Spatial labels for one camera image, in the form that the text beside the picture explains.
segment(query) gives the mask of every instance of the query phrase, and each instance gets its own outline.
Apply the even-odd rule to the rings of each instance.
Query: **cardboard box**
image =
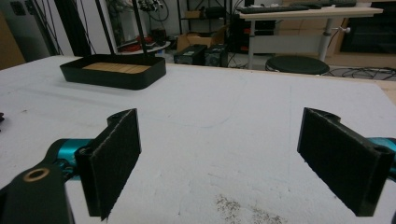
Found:
[[[216,44],[224,44],[224,33],[228,25],[221,27],[216,32],[212,33],[188,33],[179,35],[177,38],[177,52],[190,45],[207,45],[208,48]]]
[[[199,19],[201,18],[201,11],[185,11],[184,17],[186,19]]]
[[[0,11],[0,70],[25,63],[3,13]]]

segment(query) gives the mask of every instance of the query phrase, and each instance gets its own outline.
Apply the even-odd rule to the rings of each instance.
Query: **wooden board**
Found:
[[[125,63],[92,63],[83,69],[100,70],[107,72],[119,72],[127,74],[138,74],[149,69],[149,66]]]

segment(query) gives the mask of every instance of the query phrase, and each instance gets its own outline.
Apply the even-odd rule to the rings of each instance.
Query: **screw hole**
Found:
[[[35,182],[37,180],[44,178],[49,173],[50,173],[50,170],[48,168],[38,168],[38,169],[35,169],[35,170],[27,173],[23,177],[23,180],[26,182]]]

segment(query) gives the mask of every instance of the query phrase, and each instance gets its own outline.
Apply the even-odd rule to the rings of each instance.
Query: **desk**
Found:
[[[252,68],[254,53],[318,52],[324,62],[335,18],[372,17],[383,9],[372,7],[324,7],[303,11],[240,14],[241,19],[251,21],[248,48],[248,68]],[[256,21],[327,19],[323,35],[261,35],[255,36]]]
[[[297,152],[306,106],[363,136],[395,136],[396,106],[372,83],[168,64],[142,91],[66,82],[50,57],[0,71],[0,187],[43,159],[59,138],[94,138],[106,118],[137,108],[142,154],[113,223],[390,223],[396,184],[374,217],[355,217]],[[89,217],[66,183],[77,223]]]

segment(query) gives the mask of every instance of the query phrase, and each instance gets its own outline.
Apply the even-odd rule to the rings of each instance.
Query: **stool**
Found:
[[[265,70],[284,73],[298,73],[308,75],[324,75],[330,67],[321,60],[305,56],[277,56],[271,58],[265,64]]]

